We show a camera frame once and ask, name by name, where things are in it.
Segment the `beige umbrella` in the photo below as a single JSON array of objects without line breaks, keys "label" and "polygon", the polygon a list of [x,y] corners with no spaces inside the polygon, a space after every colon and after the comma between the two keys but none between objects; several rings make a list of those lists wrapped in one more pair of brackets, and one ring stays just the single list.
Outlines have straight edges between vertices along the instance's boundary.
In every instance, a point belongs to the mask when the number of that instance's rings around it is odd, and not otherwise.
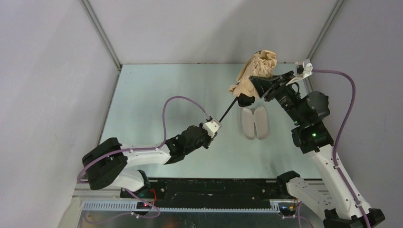
[{"label": "beige umbrella", "polygon": [[239,72],[236,78],[236,84],[229,87],[229,92],[234,96],[234,100],[220,118],[220,121],[225,118],[235,103],[237,103],[239,107],[248,107],[255,102],[259,94],[251,83],[250,78],[252,76],[272,78],[272,71],[277,65],[277,62],[276,53],[270,50],[261,50],[252,55]]}]

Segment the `beige umbrella sleeve cover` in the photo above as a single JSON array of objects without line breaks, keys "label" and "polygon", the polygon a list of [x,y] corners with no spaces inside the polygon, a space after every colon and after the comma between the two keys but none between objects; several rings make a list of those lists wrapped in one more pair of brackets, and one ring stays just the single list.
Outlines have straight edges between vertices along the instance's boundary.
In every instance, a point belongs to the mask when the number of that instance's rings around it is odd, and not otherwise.
[{"label": "beige umbrella sleeve cover", "polygon": [[240,117],[242,132],[247,139],[264,140],[269,136],[269,116],[264,106],[256,109],[244,107]]}]

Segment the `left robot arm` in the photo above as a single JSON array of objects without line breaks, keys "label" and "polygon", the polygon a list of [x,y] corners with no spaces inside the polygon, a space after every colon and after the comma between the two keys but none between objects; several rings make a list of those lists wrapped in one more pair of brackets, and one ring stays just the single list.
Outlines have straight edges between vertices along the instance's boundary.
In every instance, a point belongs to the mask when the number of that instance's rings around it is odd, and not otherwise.
[{"label": "left robot arm", "polygon": [[131,167],[182,161],[201,147],[207,149],[220,128],[214,120],[192,125],[162,146],[151,148],[123,149],[117,138],[109,138],[82,158],[84,175],[91,190],[115,186],[140,191],[149,187],[149,180],[143,170],[130,171]]}]

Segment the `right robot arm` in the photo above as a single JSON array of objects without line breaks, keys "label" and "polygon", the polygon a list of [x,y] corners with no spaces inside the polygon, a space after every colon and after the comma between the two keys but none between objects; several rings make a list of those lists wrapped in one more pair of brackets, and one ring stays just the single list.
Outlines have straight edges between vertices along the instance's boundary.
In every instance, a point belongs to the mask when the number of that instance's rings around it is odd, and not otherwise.
[{"label": "right robot arm", "polygon": [[337,140],[323,123],[330,115],[328,96],[312,91],[301,97],[293,88],[298,81],[293,72],[273,78],[252,76],[250,81],[260,98],[276,100],[292,119],[293,143],[312,161],[328,194],[309,186],[295,171],[278,176],[280,188],[316,213],[326,228],[373,228],[384,221],[383,212],[364,199],[346,173]]}]

